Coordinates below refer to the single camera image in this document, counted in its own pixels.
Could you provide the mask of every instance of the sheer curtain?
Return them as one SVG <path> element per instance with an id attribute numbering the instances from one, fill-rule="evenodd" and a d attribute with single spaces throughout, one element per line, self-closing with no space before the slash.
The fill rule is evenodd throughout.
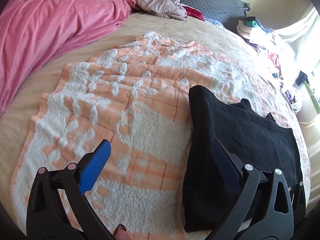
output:
<path id="1" fill-rule="evenodd" d="M 316 68 L 320 61 L 320 16 L 313 4 L 298 22 L 275 33 L 292 47 L 301 71 L 310 73 Z"/>

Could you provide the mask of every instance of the beige bed sheet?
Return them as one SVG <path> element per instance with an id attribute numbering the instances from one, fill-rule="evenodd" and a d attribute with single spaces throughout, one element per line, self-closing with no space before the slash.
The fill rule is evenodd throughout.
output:
<path id="1" fill-rule="evenodd" d="M 28 77 L 19 88 L 7 111 L 0 118 L 0 200 L 11 217 L 13 217 L 9 199 L 11 177 L 29 132 L 30 117 L 39 112 L 41 95 L 52 93 L 55 90 L 61 71 L 66 64 L 87 61 L 97 52 L 134 41 L 137 36 L 148 31 L 155 31 L 177 41 L 197 41 L 211 49 L 223 52 L 238 62 L 259 66 L 257 71 L 260 71 L 260 75 L 265 79 L 272 77 L 267 69 L 261 66 L 263 63 L 258 60 L 255 52 L 239 36 L 228 30 L 190 17 L 187 21 L 181 22 L 143 13 L 132 13 L 116 32 L 48 62 L 41 70 Z M 301 165 L 304 166 L 304 181 L 307 183 L 308 198 L 310 165 L 307 156 Z"/>

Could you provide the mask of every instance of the beige crumpled clothing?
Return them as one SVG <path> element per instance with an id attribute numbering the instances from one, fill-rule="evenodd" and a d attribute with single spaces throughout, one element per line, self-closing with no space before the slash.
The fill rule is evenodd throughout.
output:
<path id="1" fill-rule="evenodd" d="M 180 0 L 136 0 L 137 10 L 143 10 L 158 17 L 172 18 L 180 21 L 187 19 L 187 11 Z"/>

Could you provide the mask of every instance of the blue patterned cloth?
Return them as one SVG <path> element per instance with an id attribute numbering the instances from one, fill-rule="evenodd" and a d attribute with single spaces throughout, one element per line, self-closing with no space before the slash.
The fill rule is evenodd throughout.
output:
<path id="1" fill-rule="evenodd" d="M 206 22 L 212 23 L 212 24 L 214 24 L 214 25 L 216 25 L 216 26 L 218 26 L 218 27 L 220 27 L 222 29 L 225 29 L 225 26 L 221 22 L 219 22 L 217 20 L 212 20 L 211 18 L 208 18 L 206 16 L 204 16 L 204 19 L 205 19 Z"/>

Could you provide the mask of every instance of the black folded cloth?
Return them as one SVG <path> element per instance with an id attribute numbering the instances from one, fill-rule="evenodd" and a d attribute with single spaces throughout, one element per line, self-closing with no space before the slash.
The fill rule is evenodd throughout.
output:
<path id="1" fill-rule="evenodd" d="M 210 155 L 214 139 L 257 170 L 281 169 L 288 186 L 302 180 L 292 129 L 278 126 L 271 113 L 259 116 L 247 99 L 226 105 L 203 86 L 189 90 L 189 103 L 194 131 L 183 182 L 186 232 L 214 229 L 236 199 Z"/>

